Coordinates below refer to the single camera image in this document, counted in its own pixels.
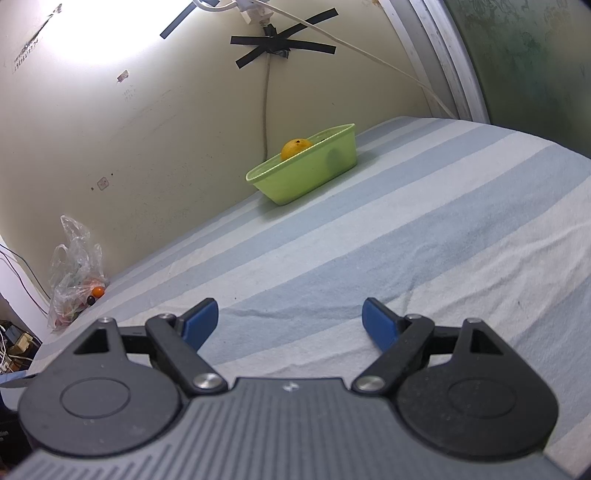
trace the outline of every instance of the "green door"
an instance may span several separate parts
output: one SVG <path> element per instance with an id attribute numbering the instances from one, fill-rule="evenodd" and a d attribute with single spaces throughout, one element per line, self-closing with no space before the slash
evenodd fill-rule
<path id="1" fill-rule="evenodd" d="M 491 122 L 591 157 L 591 9 L 583 0 L 445 3 Z"/>

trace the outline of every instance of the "wall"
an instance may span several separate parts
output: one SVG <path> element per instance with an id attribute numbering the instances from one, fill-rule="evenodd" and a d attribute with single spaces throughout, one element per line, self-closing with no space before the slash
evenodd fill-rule
<path id="1" fill-rule="evenodd" d="M 591 157 L 591 9 L 582 0 L 445 1 L 492 123 Z"/>
<path id="2" fill-rule="evenodd" d="M 0 237 L 0 243 L 4 244 L 2 237 Z M 27 274 L 17 263 L 14 255 L 5 250 L 2 251 L 6 253 L 10 263 L 21 276 L 22 282 L 31 296 L 47 311 L 47 299 L 37 291 Z M 50 329 L 47 327 L 47 318 L 29 298 L 3 255 L 0 255 L 0 319 L 10 321 L 20 328 L 24 328 L 24 325 L 18 322 L 18 319 L 22 320 L 26 327 L 32 330 L 41 340 L 45 340 L 50 333 Z"/>
<path id="3" fill-rule="evenodd" d="M 302 17 L 337 7 L 326 29 L 413 72 L 377 0 L 273 1 Z M 112 275 L 253 192 L 244 176 L 262 160 L 265 59 L 238 70 L 250 47 L 229 40 L 260 27 L 235 10 L 197 9 L 163 40 L 188 0 L 63 0 L 15 69 L 58 2 L 0 1 L 0 232 L 45 279 L 63 241 L 59 216 L 71 215 L 102 244 Z M 272 154 L 294 137 L 398 115 L 430 116 L 422 91 L 355 52 L 272 60 Z"/>

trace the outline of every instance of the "white cable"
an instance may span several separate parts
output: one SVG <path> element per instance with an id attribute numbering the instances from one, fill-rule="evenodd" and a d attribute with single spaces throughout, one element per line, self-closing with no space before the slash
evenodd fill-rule
<path id="1" fill-rule="evenodd" d="M 19 360 L 29 360 L 30 362 L 33 361 L 32 358 L 29 358 L 27 356 L 19 356 L 19 355 L 11 355 L 10 353 L 8 354 L 8 356 L 12 359 L 12 358 L 18 358 Z"/>
<path id="2" fill-rule="evenodd" d="M 4 335 L 1 332 L 0 342 L 2 343 L 2 360 L 0 361 L 0 368 L 4 368 L 4 359 L 6 358 L 6 343 L 4 343 Z"/>
<path id="3" fill-rule="evenodd" d="M 197 5 L 201 10 L 205 10 L 206 12 L 225 12 L 226 10 L 231 10 L 232 8 L 238 6 L 236 2 L 230 2 L 222 7 L 212 7 L 211 5 L 204 4 L 199 0 L 193 0 L 193 3 Z"/>
<path id="4" fill-rule="evenodd" d="M 433 90 L 431 90 L 427 85 L 425 85 L 423 82 L 417 80 L 412 75 L 409 75 L 405 71 L 399 69 L 398 67 L 395 67 L 394 65 L 388 63 L 387 61 L 379 59 L 375 55 L 372 55 L 371 53 L 366 52 L 365 50 L 361 50 L 361 48 L 358 48 L 355 45 L 351 45 L 350 43 L 346 42 L 345 40 L 341 40 L 340 38 L 335 37 L 334 35 L 328 33 L 327 31 L 322 30 L 320 27 L 317 27 L 316 25 L 313 25 L 313 24 L 307 22 L 306 20 L 302 20 L 301 18 L 298 18 L 295 15 L 292 15 L 291 13 L 285 12 L 285 11 L 283 11 L 277 7 L 274 7 L 268 3 L 262 2 L 261 0 L 251 0 L 251 1 L 256 4 L 262 5 L 263 7 L 268 8 L 272 12 L 278 13 L 280 15 L 283 15 L 284 17 L 287 17 L 287 18 L 291 18 L 293 21 L 299 22 L 302 25 L 305 25 L 306 27 L 311 28 L 312 30 L 316 30 L 318 33 L 321 33 L 325 37 L 330 38 L 332 41 L 337 42 L 337 43 L 343 45 L 344 47 L 350 48 L 351 50 L 356 51 L 357 53 L 361 53 L 361 55 L 369 58 L 370 60 L 373 60 L 376 63 L 379 63 L 380 65 L 384 65 L 384 66 L 390 67 L 391 69 L 396 70 L 398 73 L 404 75 L 406 78 L 408 78 L 409 80 L 412 80 L 414 83 L 419 85 L 419 87 L 421 87 L 423 89 L 423 91 L 425 91 L 425 93 L 428 93 L 429 95 L 431 95 L 433 97 L 433 99 L 441 106 L 441 108 L 443 108 L 445 113 L 447 113 L 450 118 L 457 120 L 457 117 L 452 113 L 452 111 L 449 108 L 446 107 L 445 103 L 443 103 L 443 100 L 441 100 L 437 96 L 437 94 Z"/>

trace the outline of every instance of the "electronic device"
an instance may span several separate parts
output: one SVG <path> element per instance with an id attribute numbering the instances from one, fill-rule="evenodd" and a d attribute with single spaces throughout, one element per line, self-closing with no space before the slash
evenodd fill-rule
<path id="1" fill-rule="evenodd" d="M 230 388 L 197 353 L 217 317 L 206 299 L 143 327 L 95 321 L 24 391 L 35 451 L 9 479 L 569 478 L 543 455 L 554 394 L 480 319 L 435 326 L 367 299 L 363 325 L 383 354 L 348 389 L 340 378 Z"/>

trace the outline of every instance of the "plastic bag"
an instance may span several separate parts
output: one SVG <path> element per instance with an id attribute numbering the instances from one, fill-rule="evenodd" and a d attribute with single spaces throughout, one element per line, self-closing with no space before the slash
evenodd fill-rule
<path id="1" fill-rule="evenodd" d="M 47 318 L 53 329 L 71 324 L 89 306 L 93 288 L 108 285 L 102 250 L 90 241 L 90 230 L 68 216 L 60 219 L 68 245 L 56 247 L 51 258 L 49 284 L 53 294 Z"/>

